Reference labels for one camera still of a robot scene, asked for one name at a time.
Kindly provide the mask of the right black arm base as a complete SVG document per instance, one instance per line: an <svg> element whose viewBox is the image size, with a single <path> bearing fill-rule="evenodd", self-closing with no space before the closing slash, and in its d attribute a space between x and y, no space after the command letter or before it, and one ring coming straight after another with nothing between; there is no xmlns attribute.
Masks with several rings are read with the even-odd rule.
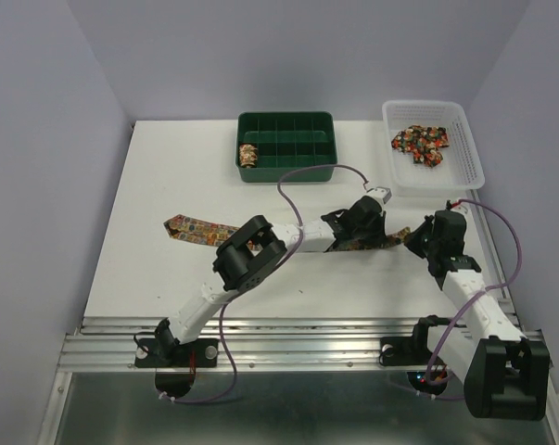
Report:
<svg viewBox="0 0 559 445"><path fill-rule="evenodd" d="M412 337L382 337L378 363L386 367L426 367L432 352Z"/></svg>

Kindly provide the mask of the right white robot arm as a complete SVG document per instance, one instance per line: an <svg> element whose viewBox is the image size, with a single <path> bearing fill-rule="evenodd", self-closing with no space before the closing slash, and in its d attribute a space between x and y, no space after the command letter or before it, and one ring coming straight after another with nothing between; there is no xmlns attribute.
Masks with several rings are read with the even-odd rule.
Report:
<svg viewBox="0 0 559 445"><path fill-rule="evenodd" d="M539 421L546 413L551 364L541 341L530 340L506 316L486 286L477 261L464 252L467 223L462 213L438 210L405 241L425 259L456 314L420 319L409 351L433 368L449 366L463 385L464 402L475 418Z"/></svg>

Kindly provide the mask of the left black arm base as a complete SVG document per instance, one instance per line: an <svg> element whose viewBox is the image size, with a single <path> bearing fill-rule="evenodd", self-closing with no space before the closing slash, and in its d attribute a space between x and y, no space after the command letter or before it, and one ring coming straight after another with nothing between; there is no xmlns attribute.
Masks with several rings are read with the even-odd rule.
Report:
<svg viewBox="0 0 559 445"><path fill-rule="evenodd" d="M140 338L133 365L139 369L215 368L221 343L218 338L200 338L165 352L155 338Z"/></svg>

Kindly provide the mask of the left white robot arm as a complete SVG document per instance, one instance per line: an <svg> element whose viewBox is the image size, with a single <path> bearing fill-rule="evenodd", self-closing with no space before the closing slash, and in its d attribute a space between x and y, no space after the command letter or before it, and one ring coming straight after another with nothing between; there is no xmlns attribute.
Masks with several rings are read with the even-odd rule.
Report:
<svg viewBox="0 0 559 445"><path fill-rule="evenodd" d="M375 247L387 241L384 188L366 192L350 208L301 224L273 225L257 215L216 250L211 278L173 316L155 329L156 352L169 365L182 363L223 306L259 286L282 260L295 253L326 253L351 244Z"/></svg>

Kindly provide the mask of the colourful squares patterned tie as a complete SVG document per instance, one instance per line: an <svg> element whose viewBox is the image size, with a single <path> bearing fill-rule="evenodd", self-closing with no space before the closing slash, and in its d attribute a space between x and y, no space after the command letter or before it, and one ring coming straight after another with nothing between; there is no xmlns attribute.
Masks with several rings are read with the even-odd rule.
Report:
<svg viewBox="0 0 559 445"><path fill-rule="evenodd" d="M163 225L172 239L214 248L219 247L239 229L239 226L207 222L182 214L170 218ZM378 249L394 248L402 244L410 232L409 227L404 227L387 235L386 241Z"/></svg>

